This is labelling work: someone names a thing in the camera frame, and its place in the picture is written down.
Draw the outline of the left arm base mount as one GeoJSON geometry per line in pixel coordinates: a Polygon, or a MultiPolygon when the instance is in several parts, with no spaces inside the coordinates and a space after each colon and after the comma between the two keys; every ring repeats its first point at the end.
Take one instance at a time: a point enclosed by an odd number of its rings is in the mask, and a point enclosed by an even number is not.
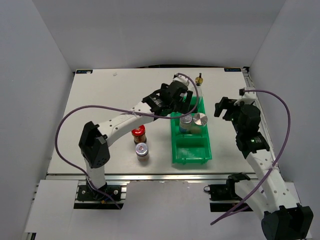
{"type": "Polygon", "coordinates": [[[76,189],[74,209],[78,210],[121,210],[126,198],[127,186],[118,182],[107,182],[96,191],[86,181],[76,189]]]}

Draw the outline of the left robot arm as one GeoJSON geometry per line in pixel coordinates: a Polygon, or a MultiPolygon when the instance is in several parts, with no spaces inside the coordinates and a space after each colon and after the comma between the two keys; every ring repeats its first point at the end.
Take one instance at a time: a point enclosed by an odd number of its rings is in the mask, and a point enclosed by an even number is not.
{"type": "Polygon", "coordinates": [[[105,180],[105,164],[110,160],[110,146],[132,130],[160,118],[166,118],[173,112],[187,114],[197,89],[191,91],[180,81],[163,83],[160,89],[144,97],[131,110],[105,122],[95,124],[92,121],[83,127],[79,148],[85,160],[88,193],[99,200],[110,194],[105,180]]]}

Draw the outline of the blue label white jar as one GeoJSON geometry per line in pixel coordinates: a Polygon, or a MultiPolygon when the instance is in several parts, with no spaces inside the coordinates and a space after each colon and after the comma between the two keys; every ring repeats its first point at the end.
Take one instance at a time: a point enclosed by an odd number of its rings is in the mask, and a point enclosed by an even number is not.
{"type": "Polygon", "coordinates": [[[188,133],[192,127],[193,116],[191,114],[181,117],[179,119],[179,131],[181,133],[188,133]]]}

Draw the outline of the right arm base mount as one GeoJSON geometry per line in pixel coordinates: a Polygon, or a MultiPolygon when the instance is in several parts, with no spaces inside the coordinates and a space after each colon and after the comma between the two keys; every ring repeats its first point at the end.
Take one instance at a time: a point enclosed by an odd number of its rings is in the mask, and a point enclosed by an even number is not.
{"type": "Polygon", "coordinates": [[[210,184],[203,188],[209,195],[209,206],[212,213],[224,213],[237,205],[241,197],[230,193],[226,184],[210,184]]]}

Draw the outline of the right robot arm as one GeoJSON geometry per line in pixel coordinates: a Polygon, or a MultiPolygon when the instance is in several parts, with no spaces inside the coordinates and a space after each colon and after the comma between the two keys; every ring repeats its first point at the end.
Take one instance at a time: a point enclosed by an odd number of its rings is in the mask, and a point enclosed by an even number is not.
{"type": "Polygon", "coordinates": [[[230,121],[236,132],[236,145],[249,163],[259,183],[244,173],[230,175],[226,195],[247,204],[258,216],[268,240],[302,240],[307,237],[314,214],[302,206],[290,192],[280,170],[275,166],[270,146],[259,131],[261,111],[253,98],[239,100],[223,97],[215,104],[214,116],[230,121]]]}

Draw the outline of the silver lid spice jar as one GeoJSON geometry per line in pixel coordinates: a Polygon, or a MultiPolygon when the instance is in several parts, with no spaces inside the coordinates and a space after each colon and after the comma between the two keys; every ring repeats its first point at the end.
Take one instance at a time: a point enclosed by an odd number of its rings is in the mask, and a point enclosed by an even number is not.
{"type": "Polygon", "coordinates": [[[190,128],[190,132],[192,134],[200,135],[205,132],[205,128],[207,126],[208,117],[202,113],[197,112],[192,117],[192,125],[190,128]]]}

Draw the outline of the dark sauce glass bottle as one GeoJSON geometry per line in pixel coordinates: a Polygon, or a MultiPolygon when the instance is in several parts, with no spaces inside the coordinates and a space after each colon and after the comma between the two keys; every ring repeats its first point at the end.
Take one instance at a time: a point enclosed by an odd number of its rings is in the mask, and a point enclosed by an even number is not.
{"type": "Polygon", "coordinates": [[[203,83],[203,78],[202,78],[202,73],[199,73],[199,75],[195,78],[195,85],[191,86],[190,90],[192,91],[192,98],[190,102],[190,107],[189,110],[192,110],[195,107],[196,101],[197,101],[197,94],[196,90],[198,92],[198,104],[196,108],[193,110],[193,113],[202,113],[202,104],[203,104],[203,92],[202,92],[202,83],[203,83]]]}

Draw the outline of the small silver lid jar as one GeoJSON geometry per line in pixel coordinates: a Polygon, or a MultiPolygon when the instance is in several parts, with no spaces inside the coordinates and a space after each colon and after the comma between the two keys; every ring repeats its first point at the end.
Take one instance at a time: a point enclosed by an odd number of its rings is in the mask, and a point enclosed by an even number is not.
{"type": "Polygon", "coordinates": [[[150,158],[148,145],[144,142],[138,143],[135,146],[135,154],[139,161],[148,161],[150,158]]]}

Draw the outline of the red lid sauce jar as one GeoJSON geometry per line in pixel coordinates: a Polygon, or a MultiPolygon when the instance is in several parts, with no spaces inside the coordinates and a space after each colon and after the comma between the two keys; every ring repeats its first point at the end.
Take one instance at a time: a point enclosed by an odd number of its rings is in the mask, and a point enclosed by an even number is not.
{"type": "Polygon", "coordinates": [[[133,129],[131,131],[131,134],[133,136],[133,141],[136,145],[139,143],[146,143],[147,142],[146,128],[144,125],[141,125],[138,128],[133,129]]]}

